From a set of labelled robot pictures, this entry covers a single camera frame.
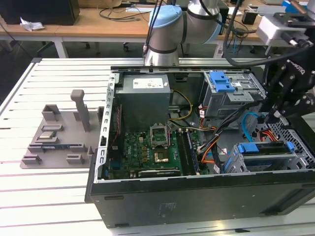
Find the black computer case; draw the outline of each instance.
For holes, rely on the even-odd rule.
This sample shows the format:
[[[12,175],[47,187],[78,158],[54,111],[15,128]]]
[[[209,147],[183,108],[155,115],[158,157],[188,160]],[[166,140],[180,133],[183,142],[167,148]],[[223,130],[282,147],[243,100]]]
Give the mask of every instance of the black computer case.
[[[9,25],[19,24],[22,17],[44,25],[71,26],[80,8],[78,0],[0,0],[0,14]]]

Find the white paper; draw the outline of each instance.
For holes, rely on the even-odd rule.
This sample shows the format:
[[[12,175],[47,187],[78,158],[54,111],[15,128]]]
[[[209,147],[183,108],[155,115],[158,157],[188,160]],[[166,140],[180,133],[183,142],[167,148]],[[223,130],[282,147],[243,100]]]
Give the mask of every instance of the white paper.
[[[145,79],[134,79],[134,89],[162,89],[163,80],[162,78],[145,78]]]
[[[25,30],[33,31],[33,30],[41,30],[45,28],[41,22],[33,23],[33,22],[25,21],[22,19],[22,17],[20,17],[20,19],[21,19],[20,26],[22,26]]]
[[[233,14],[233,11],[234,11],[235,7],[234,6],[230,6],[228,8],[228,14],[229,15],[232,15]],[[241,15],[242,13],[240,11],[237,11],[236,15]]]

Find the slotted aluminum surface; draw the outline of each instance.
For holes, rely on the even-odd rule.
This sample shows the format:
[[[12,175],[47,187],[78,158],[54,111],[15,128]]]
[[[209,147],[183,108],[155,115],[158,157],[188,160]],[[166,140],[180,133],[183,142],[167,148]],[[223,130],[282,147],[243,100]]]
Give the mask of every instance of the slotted aluminum surface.
[[[75,109],[70,94],[76,88],[84,89],[87,106],[96,110],[106,99],[110,66],[141,64],[142,59],[43,59],[27,68],[0,107],[1,236],[229,236],[239,228],[251,231],[247,236],[315,232],[315,199],[286,216],[108,230],[94,204],[84,203],[88,169],[20,169],[45,104]],[[181,64],[227,65],[224,59],[182,59]],[[307,121],[313,123],[312,116]]]

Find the gray 3d printed part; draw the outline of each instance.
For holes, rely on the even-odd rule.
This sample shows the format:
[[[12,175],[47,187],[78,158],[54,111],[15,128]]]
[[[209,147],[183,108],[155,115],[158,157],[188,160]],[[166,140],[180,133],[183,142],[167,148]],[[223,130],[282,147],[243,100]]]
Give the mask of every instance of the gray 3d printed part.
[[[89,112],[83,103],[82,90],[72,93],[79,111],[59,111],[57,105],[46,105],[44,116],[20,167],[88,168],[98,147],[102,111]]]

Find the black cable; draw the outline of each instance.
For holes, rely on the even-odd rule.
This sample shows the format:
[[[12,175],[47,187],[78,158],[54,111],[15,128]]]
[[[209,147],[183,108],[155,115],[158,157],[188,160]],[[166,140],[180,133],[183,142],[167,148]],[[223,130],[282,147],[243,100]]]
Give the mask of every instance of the black cable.
[[[156,19],[157,19],[157,17],[158,17],[158,13],[159,13],[159,10],[161,9],[161,6],[162,6],[162,1],[159,2],[159,5],[158,5],[158,7],[157,7],[157,13],[156,13],[156,15],[152,15],[152,16],[154,16],[154,20],[153,20],[152,26],[151,26],[151,31],[150,31],[150,35],[149,35],[149,39],[148,39],[148,46],[149,46],[149,44],[150,44],[150,39],[151,39],[151,36],[152,36],[153,27],[154,27],[154,24],[155,24]]]
[[[152,15],[152,16],[155,16],[157,5],[158,5],[158,0],[156,1],[156,4],[155,4],[155,6],[154,6],[153,15]],[[146,44],[149,43],[149,36],[150,36],[151,27],[152,27],[152,22],[153,22],[153,21],[150,21],[150,25],[149,25],[149,28],[148,28],[148,33],[147,33],[147,38],[146,38]]]
[[[273,63],[273,62],[276,62],[276,61],[279,61],[279,60],[288,59],[288,58],[290,58],[292,56],[295,56],[295,55],[300,54],[300,53],[304,53],[307,50],[309,50],[309,46],[307,46],[307,47],[304,47],[304,48],[295,49],[294,51],[292,51],[290,53],[287,53],[287,54],[284,54],[284,55],[281,55],[281,56],[277,56],[277,57],[274,57],[274,58],[267,58],[267,59],[261,59],[261,60],[255,60],[255,61],[247,61],[247,62],[234,61],[229,56],[226,47],[227,47],[227,42],[228,42],[228,38],[229,38],[229,35],[230,35],[230,32],[231,32],[231,29],[232,29],[232,26],[233,26],[233,21],[235,19],[235,16],[236,16],[238,8],[240,7],[240,3],[241,3],[241,0],[237,0],[237,3],[235,5],[235,9],[233,11],[233,14],[232,14],[232,17],[231,17],[229,26],[227,28],[227,31],[225,33],[225,37],[224,37],[224,41],[223,41],[223,53],[225,55],[225,59],[231,65],[236,66],[236,67],[248,67],[248,66],[264,65],[264,64]]]
[[[212,14],[210,13],[210,11],[207,9],[206,5],[203,3],[202,0],[199,0],[200,5],[202,6],[202,8],[204,9],[204,11],[209,15],[212,16]],[[217,22],[219,25],[221,25],[224,28],[227,28],[228,26],[226,26],[223,22],[219,21],[218,19],[213,19],[215,22]],[[256,30],[250,30],[247,31],[246,33],[256,33]]]
[[[23,48],[22,45],[21,45],[17,40],[15,40],[15,38],[12,37],[12,35],[3,27],[3,25],[2,25],[1,23],[0,23],[0,25],[1,25],[2,29],[4,29],[4,31],[7,33],[7,35],[9,35],[9,36],[13,39],[13,41],[14,41],[17,45],[19,45],[19,47],[22,48],[22,50],[23,50],[31,59],[33,59],[33,57],[28,53],[28,51],[26,51],[26,49]]]
[[[139,13],[141,13],[142,19],[145,20],[146,22],[149,22],[146,18],[144,18],[143,14],[144,14],[144,13],[150,13],[150,12],[141,12],[141,11],[139,10],[139,8],[138,8],[138,7],[135,7],[135,6],[128,7],[128,8],[126,8],[126,9],[122,10],[122,11],[114,11],[114,9],[111,9],[111,11],[119,14],[119,13],[125,12],[126,10],[129,10],[129,9],[136,9]]]
[[[183,44],[182,43],[181,43],[181,49],[182,49],[183,57],[185,57],[184,48],[183,48]]]
[[[102,12],[105,11],[105,10],[108,10],[108,8],[105,8],[105,9],[102,9],[100,12],[99,12],[99,15],[105,19],[108,19],[108,20],[111,20],[111,21],[120,21],[120,22],[124,22],[124,21],[121,21],[121,20],[132,20],[132,21],[138,21],[138,19],[135,19],[134,17],[135,16],[139,16],[139,15],[142,15],[142,14],[146,14],[148,12],[141,12],[141,13],[137,13],[137,14],[134,14],[134,15],[131,15],[131,16],[124,16],[124,17],[118,17],[118,18],[112,18],[112,17],[108,17],[108,16],[104,16],[102,15]]]

